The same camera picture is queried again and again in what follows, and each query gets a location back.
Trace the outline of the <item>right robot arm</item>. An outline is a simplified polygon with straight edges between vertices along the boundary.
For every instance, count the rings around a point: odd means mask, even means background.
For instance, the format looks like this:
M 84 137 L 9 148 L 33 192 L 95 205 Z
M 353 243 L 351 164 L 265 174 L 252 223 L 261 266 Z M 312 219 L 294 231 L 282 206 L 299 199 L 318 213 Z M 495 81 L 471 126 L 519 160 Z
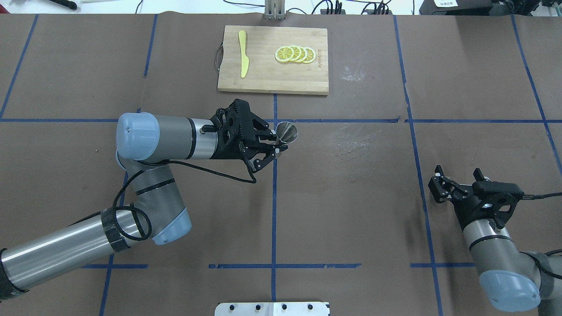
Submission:
M 437 165 L 428 188 L 438 204 L 452 203 L 490 304 L 504 312 L 536 309 L 540 316 L 559 316 L 561 250 L 518 251 L 506 224 L 518 202 L 557 197 L 560 192 L 526 194 L 517 184 L 491 181 L 478 168 L 473 175 L 472 184 L 459 184 Z

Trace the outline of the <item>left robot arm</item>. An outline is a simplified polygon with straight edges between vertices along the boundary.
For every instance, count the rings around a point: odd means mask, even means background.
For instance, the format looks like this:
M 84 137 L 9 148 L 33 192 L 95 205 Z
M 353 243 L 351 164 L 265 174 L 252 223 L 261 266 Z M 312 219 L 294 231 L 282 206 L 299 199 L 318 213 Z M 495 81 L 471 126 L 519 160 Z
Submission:
M 116 160 L 128 174 L 111 206 L 12 249 L 1 250 L 1 300 L 151 239 L 173 242 L 191 230 L 171 165 L 188 161 L 240 160 L 255 173 L 297 138 L 288 122 L 275 129 L 235 99 L 209 119 L 124 113 L 116 127 Z

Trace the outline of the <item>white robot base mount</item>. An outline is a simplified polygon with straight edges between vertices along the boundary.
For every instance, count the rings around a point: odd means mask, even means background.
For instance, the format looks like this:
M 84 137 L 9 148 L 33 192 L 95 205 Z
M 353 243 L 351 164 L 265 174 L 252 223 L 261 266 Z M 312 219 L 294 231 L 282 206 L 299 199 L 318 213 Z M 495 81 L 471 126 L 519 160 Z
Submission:
M 225 302 L 215 316 L 330 316 L 328 302 Z

